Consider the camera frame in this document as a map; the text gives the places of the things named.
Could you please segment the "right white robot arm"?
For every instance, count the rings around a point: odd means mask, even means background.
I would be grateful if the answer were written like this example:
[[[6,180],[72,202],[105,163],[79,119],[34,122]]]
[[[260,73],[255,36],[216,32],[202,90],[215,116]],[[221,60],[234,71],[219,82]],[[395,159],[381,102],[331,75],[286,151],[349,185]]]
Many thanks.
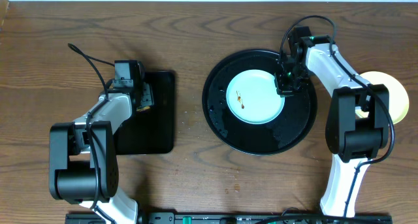
[[[380,161],[380,149],[394,142],[389,90],[359,76],[332,36],[313,36],[309,27],[294,25],[283,39],[291,53],[280,54],[282,70],[275,75],[278,95],[302,92],[315,75],[331,96],[325,139],[333,158],[321,211],[326,216],[354,217],[367,168]]]

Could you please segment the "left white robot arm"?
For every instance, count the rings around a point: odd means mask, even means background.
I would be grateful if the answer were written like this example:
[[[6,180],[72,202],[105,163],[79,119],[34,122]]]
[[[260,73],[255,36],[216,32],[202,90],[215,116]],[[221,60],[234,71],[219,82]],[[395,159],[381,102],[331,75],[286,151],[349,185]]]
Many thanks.
[[[115,77],[83,116],[50,129],[49,191],[94,211],[105,223],[143,223],[137,201],[119,187],[116,131],[141,106],[144,67],[116,61]]]

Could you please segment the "green yellow sponge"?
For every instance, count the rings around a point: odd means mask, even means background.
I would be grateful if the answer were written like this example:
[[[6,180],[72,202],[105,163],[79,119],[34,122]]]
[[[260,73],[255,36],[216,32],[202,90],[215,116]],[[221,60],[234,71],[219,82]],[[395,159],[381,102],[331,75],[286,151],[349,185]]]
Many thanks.
[[[137,108],[137,112],[143,112],[143,111],[147,111],[149,110],[151,107],[150,106],[144,106],[142,108]]]

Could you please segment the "light blue plate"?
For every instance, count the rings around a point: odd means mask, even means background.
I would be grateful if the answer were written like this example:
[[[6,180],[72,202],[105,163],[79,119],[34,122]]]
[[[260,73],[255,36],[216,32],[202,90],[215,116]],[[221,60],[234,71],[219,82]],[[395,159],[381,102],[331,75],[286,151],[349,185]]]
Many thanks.
[[[226,100],[236,118],[254,125],[274,120],[285,105],[285,98],[277,94],[274,75],[258,69],[237,74],[227,86]]]

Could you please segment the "yellow plate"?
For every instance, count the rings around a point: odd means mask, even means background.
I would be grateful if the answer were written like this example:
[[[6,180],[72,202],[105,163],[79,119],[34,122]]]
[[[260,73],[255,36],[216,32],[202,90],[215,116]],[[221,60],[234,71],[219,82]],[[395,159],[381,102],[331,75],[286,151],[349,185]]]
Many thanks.
[[[360,74],[371,84],[383,84],[389,90],[389,113],[394,124],[401,122],[407,115],[410,102],[406,89],[393,76],[379,71]]]

